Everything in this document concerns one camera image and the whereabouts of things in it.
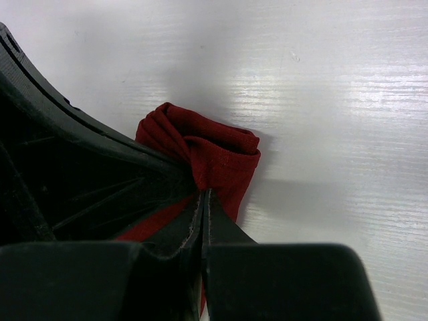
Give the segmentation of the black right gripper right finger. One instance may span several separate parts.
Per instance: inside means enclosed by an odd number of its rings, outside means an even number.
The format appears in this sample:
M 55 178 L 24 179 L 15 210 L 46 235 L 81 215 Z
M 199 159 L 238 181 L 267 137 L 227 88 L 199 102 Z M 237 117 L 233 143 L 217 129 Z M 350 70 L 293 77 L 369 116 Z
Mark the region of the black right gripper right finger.
M 212 320 L 380 320 L 356 252 L 336 243 L 261 244 L 203 196 L 203 283 Z

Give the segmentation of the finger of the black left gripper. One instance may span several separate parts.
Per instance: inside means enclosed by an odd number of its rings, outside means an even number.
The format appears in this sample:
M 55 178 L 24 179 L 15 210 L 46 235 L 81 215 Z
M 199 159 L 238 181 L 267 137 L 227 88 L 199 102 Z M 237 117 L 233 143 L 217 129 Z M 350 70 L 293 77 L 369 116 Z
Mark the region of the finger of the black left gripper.
M 114 239 L 195 189 L 188 167 L 72 106 L 1 26 L 1 210 L 22 240 Z

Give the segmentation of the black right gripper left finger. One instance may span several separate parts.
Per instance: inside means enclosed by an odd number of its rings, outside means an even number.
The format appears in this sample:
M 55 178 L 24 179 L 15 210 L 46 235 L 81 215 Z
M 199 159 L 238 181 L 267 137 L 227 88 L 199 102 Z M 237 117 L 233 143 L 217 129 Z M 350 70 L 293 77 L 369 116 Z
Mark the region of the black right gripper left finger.
M 1 248 L 2 320 L 198 320 L 203 196 L 142 243 Z

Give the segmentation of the dark red cloth napkin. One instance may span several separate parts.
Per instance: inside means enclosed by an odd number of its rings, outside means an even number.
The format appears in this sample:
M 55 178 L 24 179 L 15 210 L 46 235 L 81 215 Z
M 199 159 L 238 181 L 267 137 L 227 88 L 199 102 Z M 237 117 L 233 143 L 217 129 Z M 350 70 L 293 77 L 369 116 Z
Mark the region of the dark red cloth napkin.
M 141 242 L 120 319 L 195 320 L 203 306 L 236 306 L 254 274 L 256 243 L 237 215 L 259 138 L 165 103 L 140 121 L 136 141 L 188 165 L 197 190 L 120 236 Z

